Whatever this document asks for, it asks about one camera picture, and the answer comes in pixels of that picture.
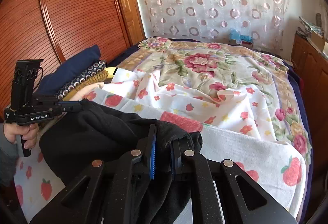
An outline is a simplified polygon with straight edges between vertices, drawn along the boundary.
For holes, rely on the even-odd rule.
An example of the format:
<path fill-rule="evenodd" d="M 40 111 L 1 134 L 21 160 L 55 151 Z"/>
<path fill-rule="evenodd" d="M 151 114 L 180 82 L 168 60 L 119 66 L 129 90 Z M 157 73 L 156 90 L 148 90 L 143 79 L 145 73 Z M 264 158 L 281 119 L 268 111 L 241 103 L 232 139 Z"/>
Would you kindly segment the person's left hand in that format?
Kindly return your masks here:
<path fill-rule="evenodd" d="M 19 126 L 16 123 L 5 123 L 3 126 L 4 136 L 11 144 L 16 143 L 16 136 L 22 135 L 25 149 L 32 149 L 37 142 L 39 127 L 37 123 L 29 126 Z"/>

